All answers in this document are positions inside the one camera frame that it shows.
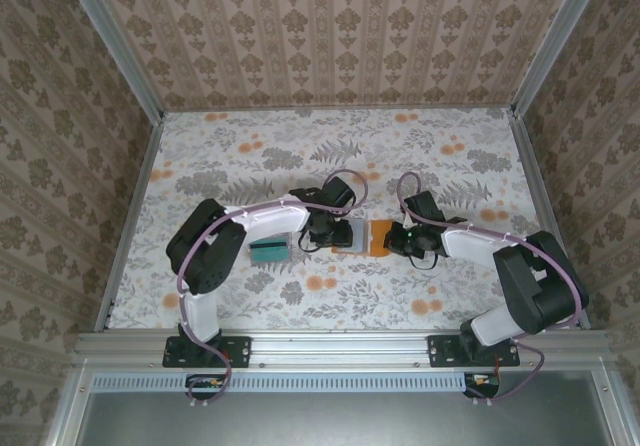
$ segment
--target ventilation slot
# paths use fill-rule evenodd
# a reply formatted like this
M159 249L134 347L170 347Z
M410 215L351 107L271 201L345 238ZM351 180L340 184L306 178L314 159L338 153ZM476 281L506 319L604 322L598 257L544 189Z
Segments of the ventilation slot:
M91 392L185 392L186 373L101 373ZM211 391L194 388L195 392ZM235 372L228 392L360 393L464 391L463 373L336 373L274 374Z

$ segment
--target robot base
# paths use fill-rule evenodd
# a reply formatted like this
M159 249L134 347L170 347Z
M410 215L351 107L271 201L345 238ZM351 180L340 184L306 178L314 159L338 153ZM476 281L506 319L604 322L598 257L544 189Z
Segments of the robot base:
M453 368L465 366L495 367L496 359L500 367L520 366L517 346L510 340L502 341L487 348L473 360L465 351L458 334L439 334L427 337L429 363L432 368Z
M210 344L229 359L234 369L249 367L251 337L217 336ZM167 338L162 355L162 366L165 368L224 368L224 364L217 356L184 336Z

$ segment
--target aluminum frame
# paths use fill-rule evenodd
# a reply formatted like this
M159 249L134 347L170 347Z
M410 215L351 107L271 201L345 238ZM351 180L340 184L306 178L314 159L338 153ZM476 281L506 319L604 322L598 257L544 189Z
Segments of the aluminum frame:
M156 125L162 118L162 100L153 89L135 53L116 24L104 0L79 0L91 23L104 41L140 106Z
M547 35L536 52L536 57L513 98L512 104L515 106L516 115L524 116L531 106L588 3L589 0L564 0L562 2Z
M455 331L226 331L253 338L248 371L253 373L411 373L436 371L429 366L427 336ZM94 375L104 372L144 372L167 375L183 369L162 368L162 354L170 329L112 330L81 335L71 372L59 403L47 446L71 446L78 439ZM547 371L589 371L598 389L609 434L616 446L638 443L638 425L604 331L579 329L541 333L526 344L546 355ZM521 366L530 371L537 355L521 350ZM443 368L437 371L481 372L492 368ZM192 373L220 373L221 369L193 369Z
M140 215L140 209L142 208L142 202L144 201L144 194L147 191L147 185L149 184L149 177L151 176L151 170L153 169L153 163L160 147L160 139L162 138L162 131L164 129L164 123L160 122L151 130L149 137L149 144L142 160L142 166L140 167L140 174L138 175L138 181L136 187L133 190L131 196L131 204L129 204L129 211L127 212L127 218L122 228L122 234L120 235L120 241L118 243L118 249L113 259L113 265L111 272L109 273L109 279L107 279L107 285L102 297L102 303L100 304L100 310L96 318L94 331L99 332L105 329L113 302L118 294L118 288L120 287L120 281L122 280L122 273L127 263L127 256L129 255L129 248L131 247L131 241L136 231L136 224L138 223L138 216Z

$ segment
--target metal plate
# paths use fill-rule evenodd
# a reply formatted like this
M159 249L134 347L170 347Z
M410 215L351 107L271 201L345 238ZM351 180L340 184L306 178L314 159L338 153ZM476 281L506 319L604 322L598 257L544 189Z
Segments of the metal plate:
M168 350L181 349L180 345L185 340L180 336L170 336L167 338L166 346L162 356L162 366L165 368L224 368L223 362L217 357L212 358L207 364L194 360L191 357L181 357L176 354L168 354ZM249 336L223 336L218 346L218 351L224 354L231 366L237 368L248 368L251 358L251 337Z
M512 345L506 342L493 346L495 355L489 356L485 361L474 361L473 363L463 353L458 334L428 336L427 343L429 345L429 362L432 368L492 367L496 366L496 359L500 367L520 366L518 349L515 348L515 352L512 353Z

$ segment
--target patterned fabric surface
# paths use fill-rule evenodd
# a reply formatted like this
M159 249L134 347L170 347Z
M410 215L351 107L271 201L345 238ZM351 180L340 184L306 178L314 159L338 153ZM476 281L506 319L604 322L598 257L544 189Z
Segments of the patterned fabric surface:
M563 0L105 0L165 109L507 104Z
M0 444L47 430L149 130L78 0L0 0Z
M640 0L591 0L527 112L565 243L640 412Z
M175 327L175 275L164 248L208 197L252 204L296 187L320 186L331 172L348 167L362 171L370 185L368 202L351 216L401 220L396 182L403 172L416 171L447 217L534 232L535 212L505 113L169 114L110 327ZM345 179L361 194L361 185ZM414 189L407 184L405 195ZM221 327L457 328L501 301L497 275L470 262L447 258L423 272L395 255L306 254L297 245L292 250L288 262L268 266L251 266L242 252L219 289Z

